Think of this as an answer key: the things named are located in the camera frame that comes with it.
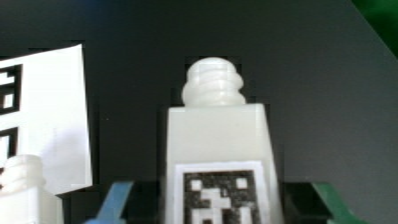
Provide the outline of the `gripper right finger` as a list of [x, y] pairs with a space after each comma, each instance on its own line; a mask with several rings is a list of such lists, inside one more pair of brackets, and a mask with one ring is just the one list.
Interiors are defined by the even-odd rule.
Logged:
[[289, 224], [369, 224], [353, 215], [328, 183], [289, 184]]

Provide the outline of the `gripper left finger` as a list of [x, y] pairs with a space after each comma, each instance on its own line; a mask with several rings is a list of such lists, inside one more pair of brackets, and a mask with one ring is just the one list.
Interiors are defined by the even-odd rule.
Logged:
[[131, 188], [131, 181], [115, 182], [111, 184], [97, 215], [85, 221], [83, 224], [126, 224], [126, 220], [120, 218], [120, 216]]

